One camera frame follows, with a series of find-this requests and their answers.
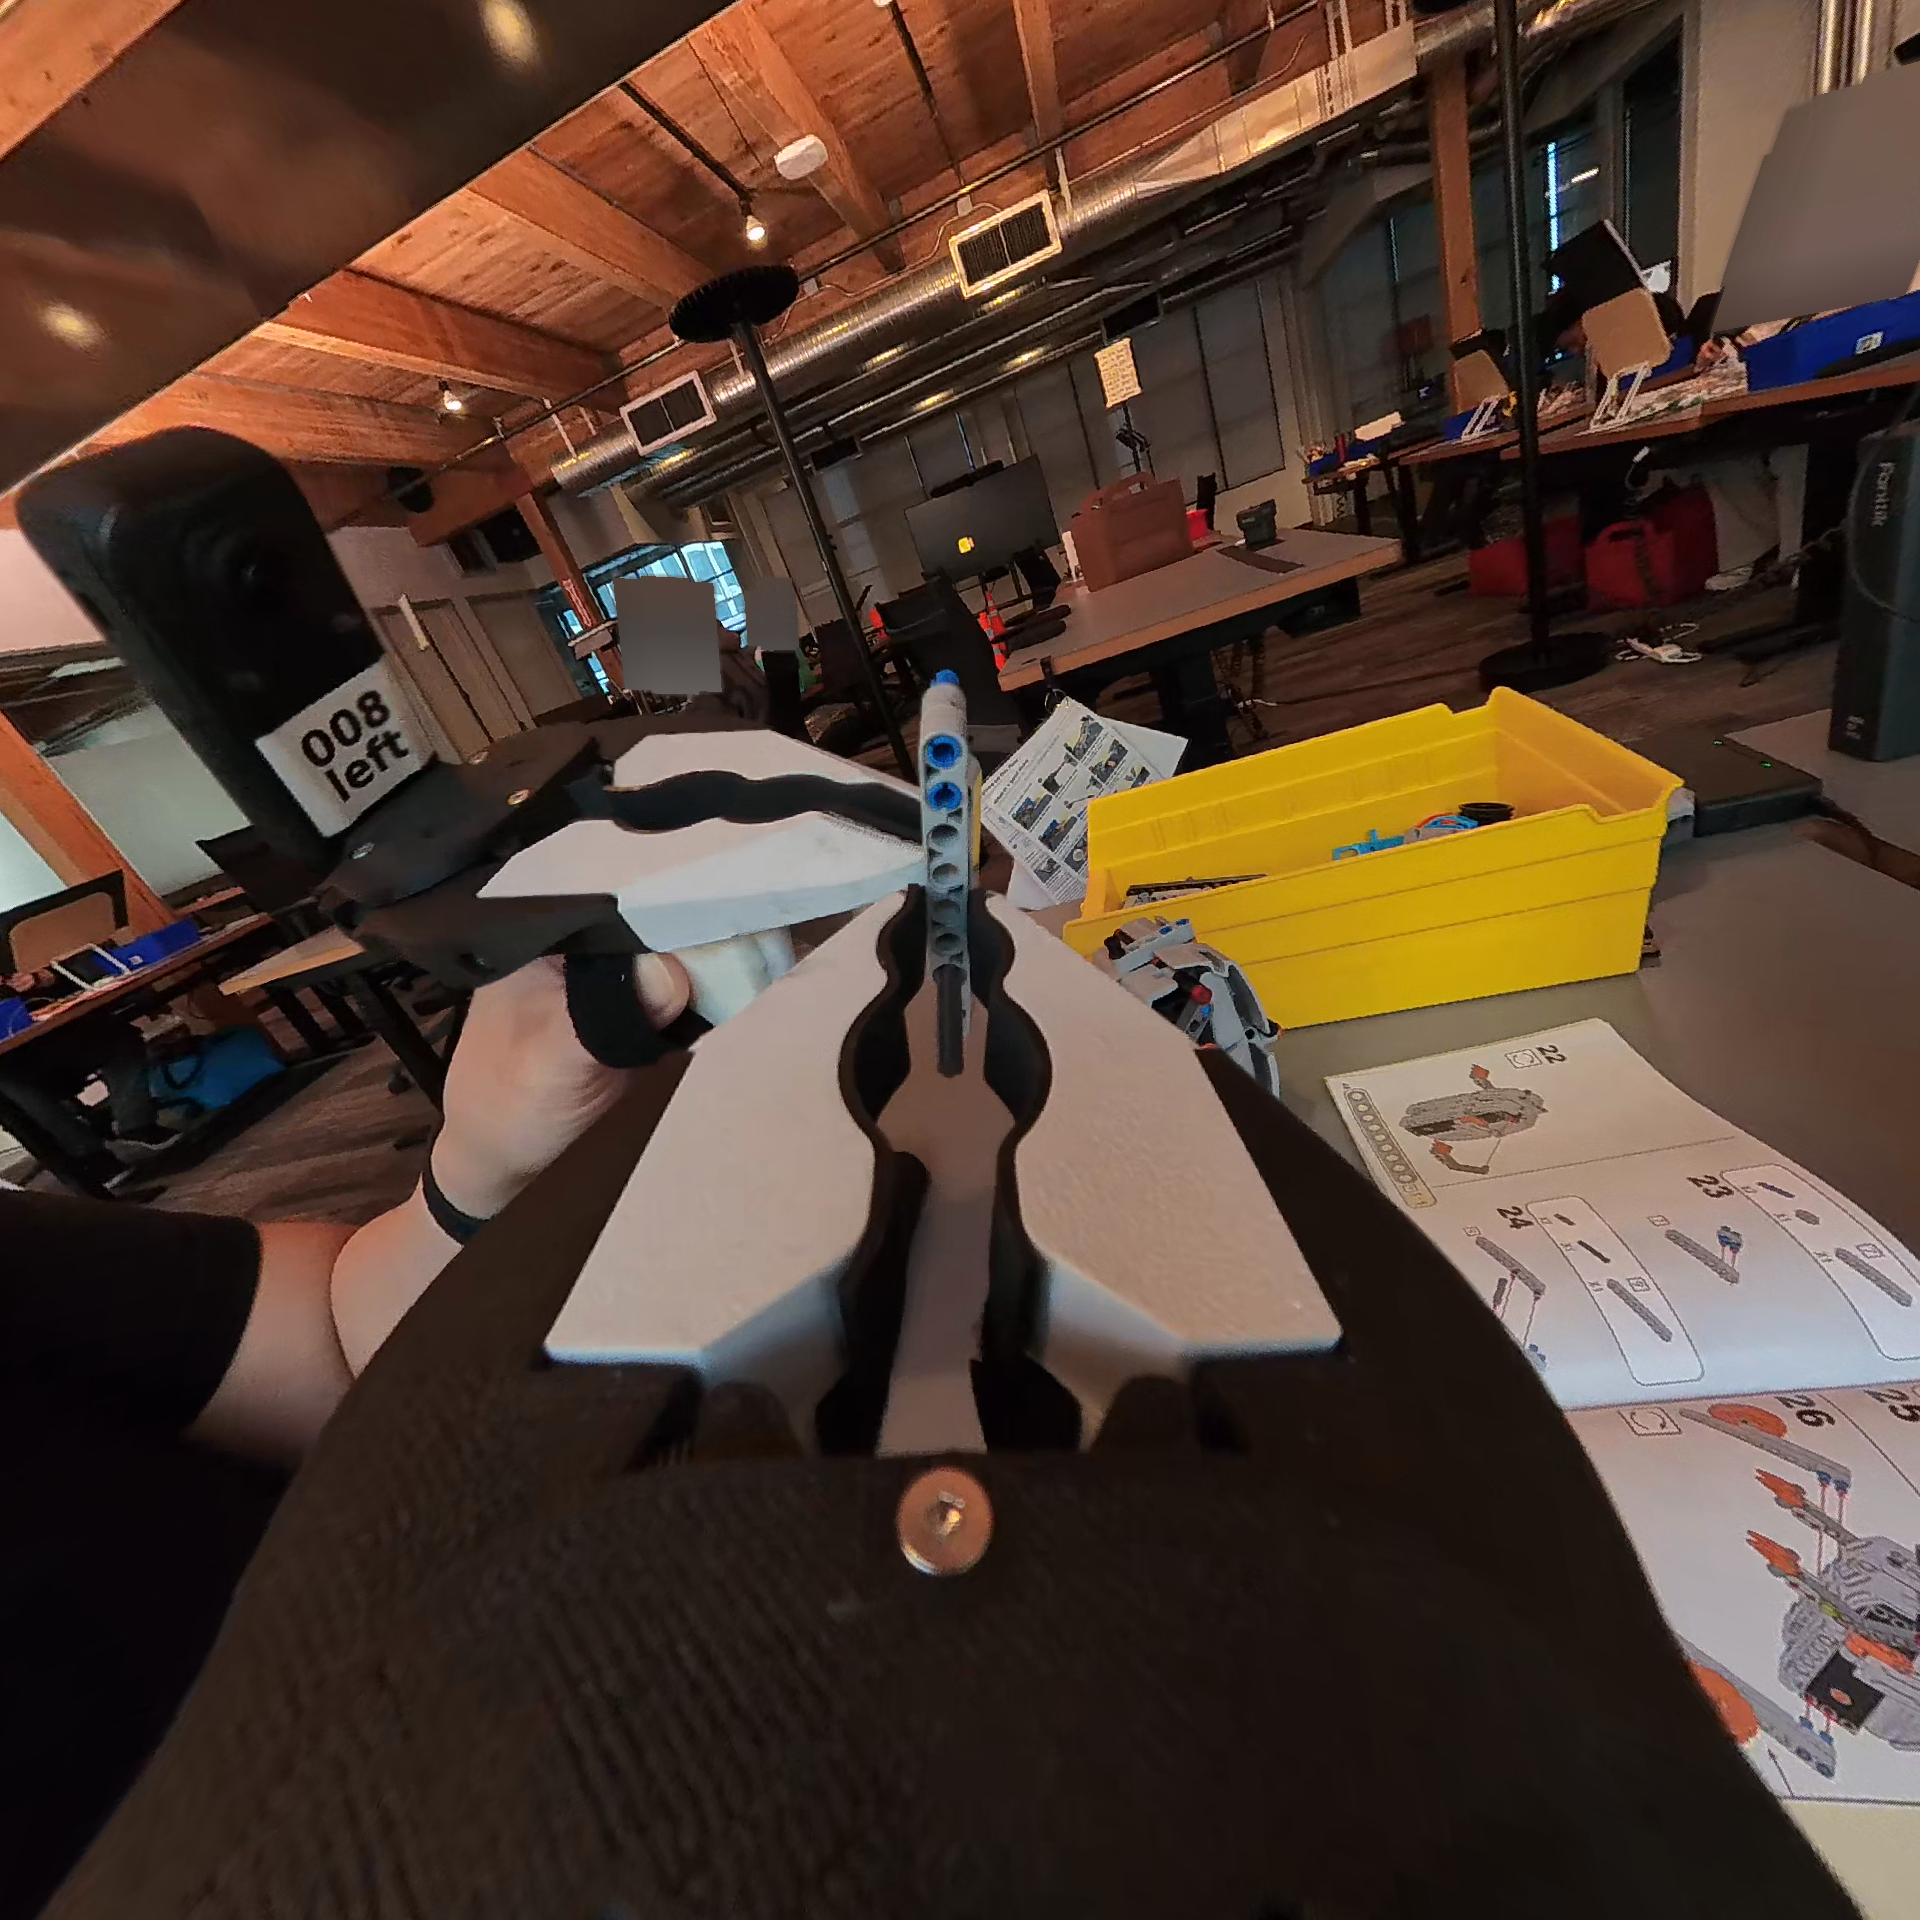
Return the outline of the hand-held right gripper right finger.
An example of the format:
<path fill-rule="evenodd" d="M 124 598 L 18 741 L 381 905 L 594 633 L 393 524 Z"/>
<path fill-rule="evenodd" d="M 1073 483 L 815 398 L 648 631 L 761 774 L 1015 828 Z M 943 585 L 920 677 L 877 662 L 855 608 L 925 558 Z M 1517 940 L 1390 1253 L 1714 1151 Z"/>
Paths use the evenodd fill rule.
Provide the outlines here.
<path fill-rule="evenodd" d="M 1205 1056 L 1004 900 L 975 903 L 973 960 L 1008 1119 L 973 1359 L 988 1449 L 1073 1453 L 1134 1381 L 1337 1348 Z"/>

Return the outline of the grey beam with blue pins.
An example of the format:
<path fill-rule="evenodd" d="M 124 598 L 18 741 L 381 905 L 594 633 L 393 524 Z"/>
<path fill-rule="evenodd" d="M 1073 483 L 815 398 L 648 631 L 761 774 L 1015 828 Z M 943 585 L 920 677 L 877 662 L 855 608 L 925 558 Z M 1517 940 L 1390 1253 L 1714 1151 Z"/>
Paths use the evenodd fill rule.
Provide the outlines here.
<path fill-rule="evenodd" d="M 979 861 L 979 766 L 970 702 L 953 670 L 940 670 L 920 708 L 920 801 L 925 845 L 925 971 L 935 997 L 939 1073 L 966 1068 L 973 1027 L 973 905 Z"/>

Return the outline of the person's left forearm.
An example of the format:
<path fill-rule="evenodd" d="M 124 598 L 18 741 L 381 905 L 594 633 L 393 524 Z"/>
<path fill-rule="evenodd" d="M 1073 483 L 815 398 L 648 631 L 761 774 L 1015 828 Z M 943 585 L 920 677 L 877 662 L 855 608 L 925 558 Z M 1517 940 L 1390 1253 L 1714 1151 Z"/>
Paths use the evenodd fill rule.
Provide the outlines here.
<path fill-rule="evenodd" d="M 296 1469 L 462 1246 L 420 1192 L 356 1231 L 265 1223 L 256 1240 L 254 1307 L 186 1440 Z"/>

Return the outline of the person's left hand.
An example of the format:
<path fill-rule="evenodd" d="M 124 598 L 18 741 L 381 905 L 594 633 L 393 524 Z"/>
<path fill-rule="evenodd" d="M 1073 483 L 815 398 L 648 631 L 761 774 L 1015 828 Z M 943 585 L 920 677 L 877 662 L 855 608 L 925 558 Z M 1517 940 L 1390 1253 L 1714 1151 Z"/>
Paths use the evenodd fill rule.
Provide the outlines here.
<path fill-rule="evenodd" d="M 482 988 L 444 1073 L 442 1126 L 430 1151 L 448 1196 L 488 1223 L 604 1117 L 651 1064 L 665 1027 L 690 1011 L 672 957 L 607 953 L 613 1028 L 604 1060 L 581 1042 L 571 979 L 594 953 L 541 957 Z"/>

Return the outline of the yellow parts bin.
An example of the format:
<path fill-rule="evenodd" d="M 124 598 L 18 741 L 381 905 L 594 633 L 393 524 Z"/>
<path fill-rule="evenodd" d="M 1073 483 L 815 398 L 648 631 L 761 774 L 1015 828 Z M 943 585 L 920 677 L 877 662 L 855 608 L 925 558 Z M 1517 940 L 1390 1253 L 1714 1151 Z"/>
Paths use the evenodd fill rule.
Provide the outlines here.
<path fill-rule="evenodd" d="M 1094 801 L 1064 940 L 1187 917 L 1284 1028 L 1632 975 L 1682 789 L 1517 690 L 1426 706 Z"/>

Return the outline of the folded printed leaflet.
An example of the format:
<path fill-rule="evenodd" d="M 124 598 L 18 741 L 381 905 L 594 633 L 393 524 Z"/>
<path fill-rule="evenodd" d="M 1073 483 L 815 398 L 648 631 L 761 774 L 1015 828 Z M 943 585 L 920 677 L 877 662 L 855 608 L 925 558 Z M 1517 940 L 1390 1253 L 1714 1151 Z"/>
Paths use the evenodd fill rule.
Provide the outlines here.
<path fill-rule="evenodd" d="M 1089 811 L 1110 795 L 1173 779 L 1190 741 L 1059 700 L 983 789 L 983 825 L 1026 874 L 1013 900 L 1080 903 L 1089 892 Z"/>

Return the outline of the black monitor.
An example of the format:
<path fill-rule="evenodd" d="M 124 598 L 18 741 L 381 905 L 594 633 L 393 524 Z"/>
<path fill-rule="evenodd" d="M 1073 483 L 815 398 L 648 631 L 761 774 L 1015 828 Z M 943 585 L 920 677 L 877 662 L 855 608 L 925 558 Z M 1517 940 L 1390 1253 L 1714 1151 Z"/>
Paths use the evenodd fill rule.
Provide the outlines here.
<path fill-rule="evenodd" d="M 925 580 L 988 586 L 1013 576 L 1037 608 L 1050 608 L 1063 586 L 1053 564 L 1059 527 L 1039 461 L 995 463 L 949 483 L 907 510 L 907 538 Z"/>

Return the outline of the wooden work table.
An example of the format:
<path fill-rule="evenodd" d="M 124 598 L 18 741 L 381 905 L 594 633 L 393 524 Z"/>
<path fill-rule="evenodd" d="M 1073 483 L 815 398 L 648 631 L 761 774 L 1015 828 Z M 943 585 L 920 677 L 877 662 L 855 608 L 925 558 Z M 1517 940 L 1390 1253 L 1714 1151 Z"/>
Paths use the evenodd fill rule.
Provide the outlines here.
<path fill-rule="evenodd" d="M 1902 417 L 1916 398 L 1916 341 L 1889 354 L 1847 365 L 1810 383 L 1762 392 L 1697 396 L 1696 383 L 1676 383 L 1663 398 L 1682 396 L 1681 407 L 1642 410 L 1632 419 L 1607 419 L 1592 426 L 1588 417 L 1570 417 L 1549 426 L 1539 445 L 1539 475 L 1549 493 L 1571 492 L 1614 452 L 1647 456 L 1650 467 L 1676 461 L 1716 461 L 1734 452 L 1765 452 L 1805 445 L 1810 451 L 1801 518 L 1801 545 L 1784 547 L 1780 564 L 1793 572 L 1796 603 L 1789 626 L 1833 626 L 1841 612 L 1846 580 L 1846 524 L 1850 487 L 1858 470 L 1858 447 Z M 1514 430 L 1390 445 L 1347 467 L 1324 474 L 1311 492 L 1350 488 L 1356 498 L 1356 522 L 1364 522 L 1364 487 L 1373 474 L 1393 483 L 1403 560 L 1420 564 L 1443 551 L 1439 534 L 1426 534 L 1420 518 L 1420 483 L 1447 474 L 1506 474 L 1523 465 Z"/>
<path fill-rule="evenodd" d="M 1059 635 L 1015 646 L 1004 690 L 1037 699 L 1057 688 L 1094 702 L 1117 679 L 1155 686 L 1157 728 L 1183 736 L 1183 770 L 1231 757 L 1231 700 L 1213 656 L 1306 616 L 1359 616 L 1359 582 L 1403 560 L 1398 541 L 1288 531 L 1271 547 L 1216 545 L 1106 590 L 1063 594 Z"/>
<path fill-rule="evenodd" d="M 356 1019 L 386 1045 L 396 1073 L 439 1111 L 448 1055 L 458 1042 L 465 1002 L 452 1002 L 442 1027 L 425 1027 L 413 1007 L 393 993 L 393 962 L 359 948 L 342 931 L 314 934 L 296 947 L 254 960 L 250 967 L 237 967 L 237 960 L 250 957 L 254 944 L 266 934 L 270 920 L 254 916 L 212 939 L 203 939 L 197 947 L 157 960 L 152 967 L 108 976 L 90 991 L 79 991 L 36 1011 L 26 1027 L 5 1032 L 5 1056 L 23 1055 L 62 1032 L 79 1032 L 88 1020 L 108 1015 L 133 1019 L 203 988 L 216 988 L 241 1000 L 261 996 L 278 1006 L 279 1019 L 301 1035 L 306 1051 L 283 1056 L 283 1075 L 248 1087 L 225 1111 L 192 1122 L 175 1144 L 133 1165 L 138 1187 L 170 1182 L 197 1168 L 206 1155 L 278 1115 L 296 1093 L 314 1085 L 340 1063 L 350 1042 L 330 1042 L 309 1020 L 306 1002 L 301 1000 L 302 993 L 324 996 L 325 991 L 340 991 L 346 996 Z"/>

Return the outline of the black ceiling panel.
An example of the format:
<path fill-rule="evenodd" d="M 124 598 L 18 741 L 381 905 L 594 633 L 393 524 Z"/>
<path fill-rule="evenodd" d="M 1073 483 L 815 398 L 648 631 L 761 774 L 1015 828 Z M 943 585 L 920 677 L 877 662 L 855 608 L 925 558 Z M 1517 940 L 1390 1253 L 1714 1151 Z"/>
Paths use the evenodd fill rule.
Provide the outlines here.
<path fill-rule="evenodd" d="M 5 483 L 718 11 L 5 6 Z"/>

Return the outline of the white instruction booklet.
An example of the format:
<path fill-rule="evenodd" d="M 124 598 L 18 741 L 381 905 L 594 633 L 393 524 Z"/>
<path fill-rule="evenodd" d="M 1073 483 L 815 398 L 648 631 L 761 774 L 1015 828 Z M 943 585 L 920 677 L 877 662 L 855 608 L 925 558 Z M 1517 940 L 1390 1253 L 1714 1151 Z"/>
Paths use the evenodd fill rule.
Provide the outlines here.
<path fill-rule="evenodd" d="M 1567 1412 L 1767 1789 L 1913 1807 L 1916 1253 L 1603 1020 L 1329 1095 Z"/>

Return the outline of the blue bag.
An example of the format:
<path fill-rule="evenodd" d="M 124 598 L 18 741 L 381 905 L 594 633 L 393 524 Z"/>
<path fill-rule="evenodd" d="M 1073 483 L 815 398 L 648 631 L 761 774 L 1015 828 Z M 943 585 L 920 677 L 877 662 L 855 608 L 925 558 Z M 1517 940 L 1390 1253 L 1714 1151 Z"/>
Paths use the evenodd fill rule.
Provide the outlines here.
<path fill-rule="evenodd" d="M 287 1073 L 278 1045 L 256 1027 L 230 1027 L 161 1051 L 147 1063 L 155 1109 L 199 1122 Z"/>

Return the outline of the black flat device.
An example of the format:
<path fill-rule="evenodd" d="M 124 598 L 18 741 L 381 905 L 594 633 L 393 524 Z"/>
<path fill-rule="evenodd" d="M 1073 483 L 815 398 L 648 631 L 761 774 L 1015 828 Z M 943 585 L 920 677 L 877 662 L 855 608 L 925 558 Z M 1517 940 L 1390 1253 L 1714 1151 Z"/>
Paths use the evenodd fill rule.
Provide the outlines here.
<path fill-rule="evenodd" d="M 1828 798 L 1816 775 L 1734 733 L 1688 740 L 1682 761 L 1696 839 L 1810 820 Z"/>

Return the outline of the red storage bin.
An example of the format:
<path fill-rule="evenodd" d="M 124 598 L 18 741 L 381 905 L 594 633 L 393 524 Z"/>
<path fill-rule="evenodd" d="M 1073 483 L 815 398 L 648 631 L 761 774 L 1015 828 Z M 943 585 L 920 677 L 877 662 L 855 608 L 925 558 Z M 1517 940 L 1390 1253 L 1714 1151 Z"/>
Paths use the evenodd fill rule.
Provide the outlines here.
<path fill-rule="evenodd" d="M 1660 492 L 1585 547 L 1588 603 L 1598 612 L 1690 603 L 1719 572 L 1716 506 L 1704 483 Z"/>
<path fill-rule="evenodd" d="M 1588 591 L 1588 545 L 1577 518 L 1544 524 L 1546 591 Z M 1528 541 L 1523 534 L 1488 541 L 1469 553 L 1469 590 L 1475 598 L 1523 603 L 1528 598 Z"/>

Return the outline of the dark grey equipment case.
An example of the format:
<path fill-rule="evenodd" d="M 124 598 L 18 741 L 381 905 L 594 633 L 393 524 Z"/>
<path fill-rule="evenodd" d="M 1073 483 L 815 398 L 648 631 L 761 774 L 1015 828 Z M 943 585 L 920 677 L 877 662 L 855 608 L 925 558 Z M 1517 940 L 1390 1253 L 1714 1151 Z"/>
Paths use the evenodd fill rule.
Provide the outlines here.
<path fill-rule="evenodd" d="M 1843 522 L 1831 752 L 1917 754 L 1917 421 L 1863 445 Z"/>

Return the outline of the silver ventilation duct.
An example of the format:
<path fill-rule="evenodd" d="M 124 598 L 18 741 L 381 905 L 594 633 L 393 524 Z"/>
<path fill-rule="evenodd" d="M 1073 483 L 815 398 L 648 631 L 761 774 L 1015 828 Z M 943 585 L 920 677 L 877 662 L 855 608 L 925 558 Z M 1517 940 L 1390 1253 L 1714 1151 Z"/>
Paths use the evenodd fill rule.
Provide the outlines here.
<path fill-rule="evenodd" d="M 1456 6 L 1430 19 L 1405 19 L 1332 63 L 1240 93 L 1232 106 L 1181 140 L 1150 144 L 1097 177 L 1053 182 L 1046 191 L 1055 193 L 1064 237 L 1059 258 L 986 301 L 961 298 L 949 255 L 885 283 L 829 320 L 765 351 L 780 401 L 821 398 L 841 385 L 877 377 L 907 379 L 907 367 L 925 354 L 946 361 L 953 357 L 946 347 L 953 332 L 977 317 L 1005 320 L 1045 268 L 1112 244 L 1123 230 L 1144 221 L 1150 208 L 1263 166 L 1300 140 L 1411 84 L 1416 63 L 1439 58 L 1443 40 L 1456 29 L 1465 36 L 1488 36 L 1492 6 Z"/>

